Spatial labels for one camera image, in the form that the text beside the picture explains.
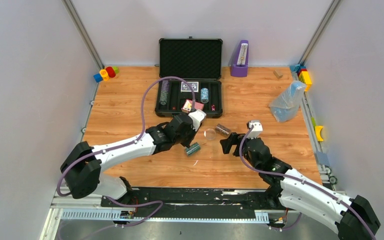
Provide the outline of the purple chip stack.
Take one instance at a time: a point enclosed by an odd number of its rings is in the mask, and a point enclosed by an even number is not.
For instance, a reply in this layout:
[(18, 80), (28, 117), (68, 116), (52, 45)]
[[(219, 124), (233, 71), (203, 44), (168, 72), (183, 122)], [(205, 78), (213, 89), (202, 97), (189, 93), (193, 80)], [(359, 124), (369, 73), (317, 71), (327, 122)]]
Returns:
[(170, 82), (168, 80), (163, 80), (161, 84), (161, 94), (167, 95), (170, 89)]

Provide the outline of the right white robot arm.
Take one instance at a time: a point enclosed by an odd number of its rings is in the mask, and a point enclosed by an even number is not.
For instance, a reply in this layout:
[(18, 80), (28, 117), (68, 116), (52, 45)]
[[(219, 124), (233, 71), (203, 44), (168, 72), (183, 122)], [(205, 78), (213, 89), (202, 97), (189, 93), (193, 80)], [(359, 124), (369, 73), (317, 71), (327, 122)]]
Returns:
[(269, 185), (265, 201), (272, 209), (283, 206), (323, 224), (340, 240), (373, 240), (381, 227), (369, 201), (361, 195), (350, 197), (326, 188), (273, 156), (261, 138), (250, 139), (233, 132), (220, 140), (222, 151), (240, 157), (257, 170)]

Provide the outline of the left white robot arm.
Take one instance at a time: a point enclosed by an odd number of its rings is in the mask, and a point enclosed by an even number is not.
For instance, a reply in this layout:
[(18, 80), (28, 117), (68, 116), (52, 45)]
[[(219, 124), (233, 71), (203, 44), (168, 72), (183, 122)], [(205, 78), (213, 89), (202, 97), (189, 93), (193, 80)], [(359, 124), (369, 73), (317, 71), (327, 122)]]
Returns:
[(117, 142), (95, 146), (87, 141), (78, 143), (60, 166), (67, 194), (74, 199), (96, 194), (110, 197), (122, 207), (129, 206), (133, 193), (125, 177), (112, 177), (105, 171), (129, 160), (169, 151), (177, 144), (190, 147), (205, 118), (203, 111), (195, 110)]

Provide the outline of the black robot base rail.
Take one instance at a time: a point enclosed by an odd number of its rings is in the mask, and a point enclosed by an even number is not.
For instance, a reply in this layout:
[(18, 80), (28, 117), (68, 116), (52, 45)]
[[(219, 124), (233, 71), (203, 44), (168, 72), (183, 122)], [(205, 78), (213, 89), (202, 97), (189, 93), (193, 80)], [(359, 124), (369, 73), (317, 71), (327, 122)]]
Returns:
[(135, 187), (119, 206), (104, 196), (55, 195), (52, 209), (63, 220), (284, 224), (296, 210), (270, 200), (263, 189)]

